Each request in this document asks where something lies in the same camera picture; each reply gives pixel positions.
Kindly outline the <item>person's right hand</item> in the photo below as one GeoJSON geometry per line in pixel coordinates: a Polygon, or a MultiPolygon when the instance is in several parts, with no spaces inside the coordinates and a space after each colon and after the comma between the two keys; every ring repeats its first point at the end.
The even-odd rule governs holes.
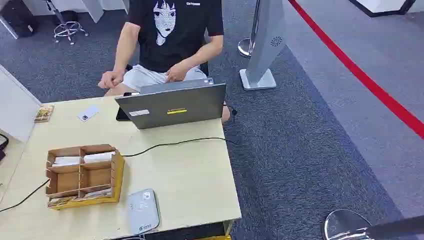
{"type": "Polygon", "coordinates": [[[102,89],[112,89],[119,85],[124,78],[124,71],[106,71],[102,74],[97,84],[102,89]]]}

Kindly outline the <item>person's left hand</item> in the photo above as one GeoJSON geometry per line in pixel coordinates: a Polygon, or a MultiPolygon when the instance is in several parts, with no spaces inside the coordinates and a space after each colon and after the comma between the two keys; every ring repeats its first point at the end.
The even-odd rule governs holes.
{"type": "Polygon", "coordinates": [[[181,82],[185,79],[187,72],[190,68],[183,62],[173,65],[166,73],[166,82],[181,82]]]}

